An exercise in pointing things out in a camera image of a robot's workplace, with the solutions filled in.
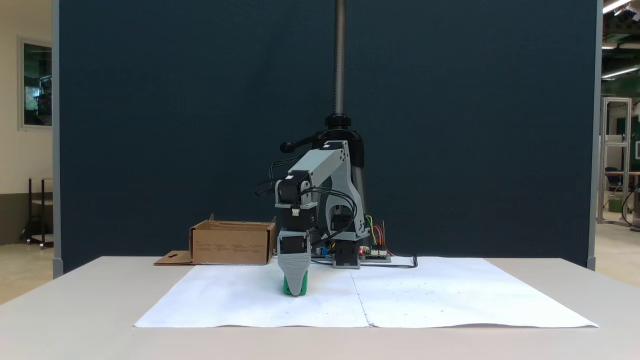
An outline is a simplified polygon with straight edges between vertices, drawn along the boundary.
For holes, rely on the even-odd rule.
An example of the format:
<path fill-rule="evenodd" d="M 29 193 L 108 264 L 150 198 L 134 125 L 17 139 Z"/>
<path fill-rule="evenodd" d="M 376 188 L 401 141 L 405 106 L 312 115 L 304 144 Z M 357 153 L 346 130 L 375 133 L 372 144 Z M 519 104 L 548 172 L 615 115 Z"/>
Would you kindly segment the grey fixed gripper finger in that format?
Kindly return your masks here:
<path fill-rule="evenodd" d="M 283 292 L 288 296 L 304 296 L 307 292 L 308 270 L 311 255 L 292 254 L 278 256 L 278 266 L 283 272 Z"/>

